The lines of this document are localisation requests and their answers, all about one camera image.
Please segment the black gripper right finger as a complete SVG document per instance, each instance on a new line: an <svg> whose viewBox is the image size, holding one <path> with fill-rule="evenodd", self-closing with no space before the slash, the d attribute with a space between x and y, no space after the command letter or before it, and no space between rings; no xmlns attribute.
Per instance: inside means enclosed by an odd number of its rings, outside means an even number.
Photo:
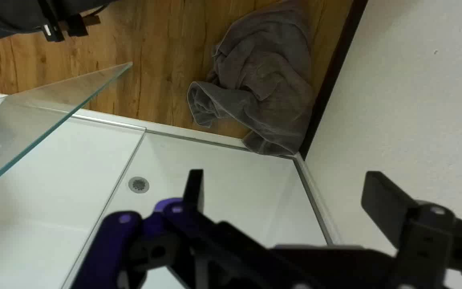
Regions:
<svg viewBox="0 0 462 289"><path fill-rule="evenodd" d="M447 269L462 274L462 218L450 208L412 199L375 170L364 176L361 207L396 248L388 289L444 289Z"/></svg>

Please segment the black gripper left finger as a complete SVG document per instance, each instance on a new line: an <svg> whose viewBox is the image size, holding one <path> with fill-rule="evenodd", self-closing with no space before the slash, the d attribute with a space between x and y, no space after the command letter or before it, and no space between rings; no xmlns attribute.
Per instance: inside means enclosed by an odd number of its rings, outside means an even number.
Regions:
<svg viewBox="0 0 462 289"><path fill-rule="evenodd" d="M268 250L202 213L203 171L191 170L181 197L159 200L152 213L112 211L102 218L72 289L141 289L167 268L184 289L272 289L263 268Z"/></svg>

